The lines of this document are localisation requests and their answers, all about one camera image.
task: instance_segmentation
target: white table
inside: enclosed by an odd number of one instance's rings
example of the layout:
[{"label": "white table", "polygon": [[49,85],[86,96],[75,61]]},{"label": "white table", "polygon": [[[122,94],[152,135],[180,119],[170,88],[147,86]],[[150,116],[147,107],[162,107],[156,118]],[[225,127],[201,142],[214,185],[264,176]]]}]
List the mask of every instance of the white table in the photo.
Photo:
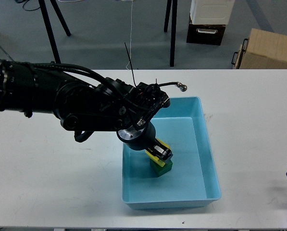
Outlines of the white table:
[{"label": "white table", "polygon": [[[130,71],[103,76],[132,84]],[[199,96],[222,198],[203,208],[132,210],[121,201],[122,143],[76,143],[53,115],[0,113],[0,227],[287,229],[287,70],[136,70]]]}]

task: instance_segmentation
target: black drawer box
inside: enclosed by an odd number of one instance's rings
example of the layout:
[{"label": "black drawer box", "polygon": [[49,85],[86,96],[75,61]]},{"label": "black drawer box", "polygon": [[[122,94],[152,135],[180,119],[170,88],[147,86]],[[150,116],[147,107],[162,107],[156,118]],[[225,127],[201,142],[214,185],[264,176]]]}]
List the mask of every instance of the black drawer box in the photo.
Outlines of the black drawer box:
[{"label": "black drawer box", "polygon": [[225,25],[193,25],[189,21],[187,43],[221,45]]}]

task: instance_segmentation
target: white wire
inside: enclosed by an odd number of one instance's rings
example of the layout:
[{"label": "white wire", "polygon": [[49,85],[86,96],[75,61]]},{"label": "white wire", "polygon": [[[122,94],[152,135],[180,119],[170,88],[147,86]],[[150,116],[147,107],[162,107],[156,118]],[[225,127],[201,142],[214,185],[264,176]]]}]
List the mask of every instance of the white wire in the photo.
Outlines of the white wire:
[{"label": "white wire", "polygon": [[130,13],[130,42],[129,42],[129,59],[132,59],[132,31],[133,31],[133,0],[121,0],[121,1],[131,1],[132,2],[132,9],[131,9],[131,13]]}]

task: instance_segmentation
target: gray floor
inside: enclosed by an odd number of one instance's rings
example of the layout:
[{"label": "gray floor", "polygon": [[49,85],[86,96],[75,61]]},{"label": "gray floor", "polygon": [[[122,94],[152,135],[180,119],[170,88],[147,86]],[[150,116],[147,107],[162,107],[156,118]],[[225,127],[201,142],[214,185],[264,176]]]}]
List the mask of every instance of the gray floor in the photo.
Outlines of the gray floor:
[{"label": "gray floor", "polygon": [[[163,32],[166,0],[133,2],[132,63],[134,69],[231,69],[251,28],[287,35],[287,0],[236,0],[221,46],[186,43],[191,0],[178,1],[175,66],[169,66],[170,33]],[[26,7],[33,9],[37,0]],[[125,69],[124,42],[129,46],[131,2],[85,0],[58,3],[72,32],[67,37],[52,8],[47,9],[63,63],[90,69]],[[0,45],[17,61],[53,61],[40,10],[0,0]],[[7,56],[0,50],[0,58]]]}]

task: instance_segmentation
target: drawer handle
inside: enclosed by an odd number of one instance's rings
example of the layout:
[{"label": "drawer handle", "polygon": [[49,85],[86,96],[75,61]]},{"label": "drawer handle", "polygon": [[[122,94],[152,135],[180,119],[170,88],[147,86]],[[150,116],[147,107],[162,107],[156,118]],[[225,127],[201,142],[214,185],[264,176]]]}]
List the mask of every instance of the drawer handle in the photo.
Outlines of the drawer handle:
[{"label": "drawer handle", "polygon": [[232,65],[235,65],[235,64],[236,64],[237,56],[236,56],[236,58],[235,58],[235,61],[233,61],[236,54],[238,55],[238,52],[234,52],[234,54],[233,54],[232,61],[231,61],[231,64],[232,64]]},{"label": "drawer handle", "polygon": [[199,33],[204,33],[204,34],[216,34],[218,30],[211,30],[211,29],[199,29],[197,28],[196,30]]},{"label": "drawer handle", "polygon": [[245,38],[244,41],[243,41],[243,45],[242,45],[242,47],[241,47],[241,50],[242,50],[243,52],[246,51],[247,45],[248,45],[248,38]]}]

